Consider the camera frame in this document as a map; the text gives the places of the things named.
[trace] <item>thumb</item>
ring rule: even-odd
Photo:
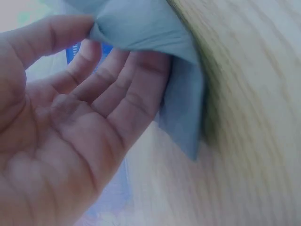
[[[91,16],[51,16],[6,32],[3,38],[27,69],[41,56],[56,53],[85,39],[93,23]]]

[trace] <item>finger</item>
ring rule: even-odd
[[[139,55],[140,53],[138,52],[130,53],[117,80],[92,103],[93,109],[103,117],[108,117],[108,115],[126,96],[127,90],[132,83],[133,76],[137,68]]]
[[[58,93],[69,94],[92,74],[100,61],[101,54],[102,51],[99,42],[83,40],[79,52],[70,64],[68,64],[66,70],[47,79],[47,82]]]
[[[130,148],[152,122],[158,111],[170,70],[170,57],[158,52],[141,52],[132,84],[117,108],[107,117]]]
[[[4,38],[27,69],[41,56],[56,53],[83,40],[93,22],[91,16],[52,16],[7,32]]]
[[[129,52],[113,49],[97,71],[82,82],[71,94],[78,100],[91,104],[118,77]]]

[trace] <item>light wood table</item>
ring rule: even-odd
[[[301,1],[172,0],[209,85],[192,162],[152,124],[127,156],[129,226],[301,225]]]

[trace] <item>blue cloth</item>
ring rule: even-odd
[[[126,50],[173,55],[169,82],[156,121],[191,158],[199,146],[204,79],[189,32],[165,0],[57,0],[68,14],[90,14],[90,38]]]

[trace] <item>wooden surface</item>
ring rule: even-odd
[[[193,163],[152,124],[127,156],[127,225],[301,225],[301,1],[171,3],[208,72],[207,145]]]

